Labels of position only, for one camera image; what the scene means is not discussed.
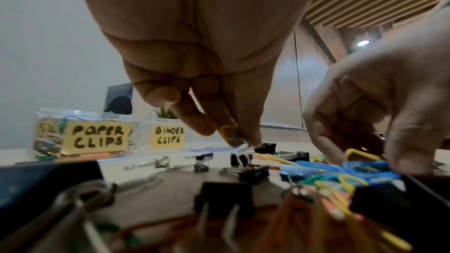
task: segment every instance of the yellow sticky note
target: yellow sticky note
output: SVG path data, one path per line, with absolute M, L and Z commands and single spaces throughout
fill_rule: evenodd
M 69 121 L 61 154 L 126 151 L 130 124 L 113 121 Z
M 183 126 L 153 126 L 150 149 L 180 149 L 184 146 Z

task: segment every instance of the gray wall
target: gray wall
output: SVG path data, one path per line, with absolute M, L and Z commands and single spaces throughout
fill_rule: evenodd
M 101 111 L 106 88 L 129 82 L 83 0 L 0 0 L 0 61 L 0 149 L 28 147 L 40 108 Z M 302 127 L 300 104 L 328 63 L 298 26 L 276 67 L 263 123 Z

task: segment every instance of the hand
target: hand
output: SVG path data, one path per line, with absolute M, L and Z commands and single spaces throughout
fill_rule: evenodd
M 233 126 L 251 145 L 261 144 L 275 63 L 309 0 L 86 2 L 147 103 L 170 105 L 202 135 Z
M 331 67 L 304 113 L 314 145 L 337 164 L 347 148 L 384 147 L 392 169 L 431 172 L 450 132 L 449 23 L 450 7 Z M 392 119 L 383 146 L 373 124 L 386 115 Z

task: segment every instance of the ceiling light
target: ceiling light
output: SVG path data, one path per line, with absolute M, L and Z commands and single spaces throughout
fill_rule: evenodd
M 365 46 L 365 45 L 368 45 L 369 43 L 370 43 L 369 40 L 362 40 L 358 43 L 358 46 Z

